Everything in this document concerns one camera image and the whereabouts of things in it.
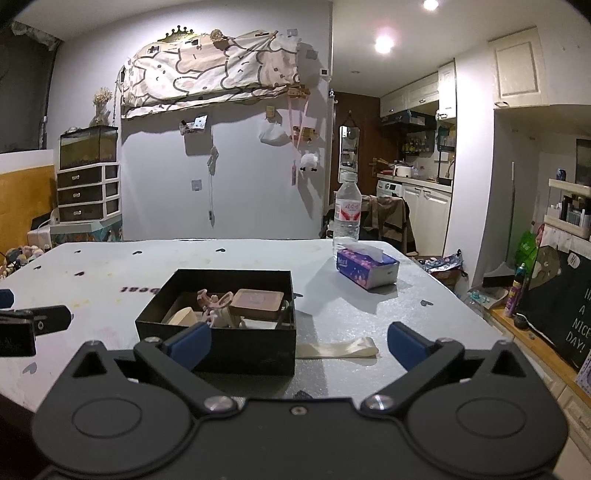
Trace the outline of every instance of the black box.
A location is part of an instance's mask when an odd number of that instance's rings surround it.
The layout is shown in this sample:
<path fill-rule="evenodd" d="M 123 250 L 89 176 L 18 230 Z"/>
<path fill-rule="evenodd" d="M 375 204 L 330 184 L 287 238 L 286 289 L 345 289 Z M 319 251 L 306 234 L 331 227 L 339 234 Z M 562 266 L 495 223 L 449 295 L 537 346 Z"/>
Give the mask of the black box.
<path fill-rule="evenodd" d="M 289 271 L 177 270 L 135 321 L 141 340 L 157 336 L 167 340 L 187 328 L 167 325 L 180 309 L 195 311 L 197 292 L 236 293 L 239 288 L 282 291 L 290 304 L 278 329 L 212 328 L 212 348 L 196 371 L 225 374 L 293 375 L 296 362 L 296 321 Z"/>

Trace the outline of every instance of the water bottle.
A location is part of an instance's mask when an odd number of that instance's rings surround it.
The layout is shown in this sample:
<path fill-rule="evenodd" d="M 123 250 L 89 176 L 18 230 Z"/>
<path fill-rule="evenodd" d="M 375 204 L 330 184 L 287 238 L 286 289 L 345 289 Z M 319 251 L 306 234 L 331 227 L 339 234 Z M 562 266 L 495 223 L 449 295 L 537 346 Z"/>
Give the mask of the water bottle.
<path fill-rule="evenodd" d="M 361 221 L 361 192 L 357 188 L 357 174 L 343 172 L 343 184 L 336 193 L 335 222 L 333 228 L 333 255 L 343 249 L 343 241 L 359 240 Z"/>

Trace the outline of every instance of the white ribbon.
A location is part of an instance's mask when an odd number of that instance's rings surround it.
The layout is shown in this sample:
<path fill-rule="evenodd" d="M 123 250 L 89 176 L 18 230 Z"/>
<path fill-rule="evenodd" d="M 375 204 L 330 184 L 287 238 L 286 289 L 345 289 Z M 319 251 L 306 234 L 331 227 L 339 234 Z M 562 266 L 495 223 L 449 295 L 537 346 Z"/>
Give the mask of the white ribbon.
<path fill-rule="evenodd" d="M 365 358 L 379 352 L 373 339 L 361 337 L 351 342 L 301 343 L 295 347 L 295 357 L 310 358 Z"/>

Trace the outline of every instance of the cardboard box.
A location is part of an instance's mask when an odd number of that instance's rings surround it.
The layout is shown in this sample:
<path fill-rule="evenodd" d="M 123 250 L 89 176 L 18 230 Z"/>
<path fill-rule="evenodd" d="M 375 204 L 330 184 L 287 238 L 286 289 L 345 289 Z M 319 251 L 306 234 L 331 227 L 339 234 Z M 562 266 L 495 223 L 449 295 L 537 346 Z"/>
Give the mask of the cardboard box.
<path fill-rule="evenodd" d="M 200 311 L 197 292 L 236 292 L 240 288 L 282 291 L 290 308 L 275 329 L 212 328 L 212 348 L 196 371 L 293 375 L 296 362 L 296 321 L 293 287 L 289 271 L 262 270 L 177 270 L 148 303 L 135 321 L 140 339 L 157 336 L 166 340 L 187 328 L 167 325 L 177 311 L 191 307 Z"/>
<path fill-rule="evenodd" d="M 386 254 L 380 263 L 347 248 L 340 250 L 336 257 L 336 269 L 366 290 L 396 283 L 399 266 L 398 260 Z"/>

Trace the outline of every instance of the dark curtain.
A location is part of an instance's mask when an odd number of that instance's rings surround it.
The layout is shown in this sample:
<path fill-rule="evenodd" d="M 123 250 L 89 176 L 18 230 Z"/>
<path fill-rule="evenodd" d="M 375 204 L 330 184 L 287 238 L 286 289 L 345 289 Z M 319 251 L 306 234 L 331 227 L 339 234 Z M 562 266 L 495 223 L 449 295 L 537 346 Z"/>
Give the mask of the dark curtain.
<path fill-rule="evenodd" d="M 0 30 L 0 153 L 45 148 L 43 117 L 56 51 Z"/>

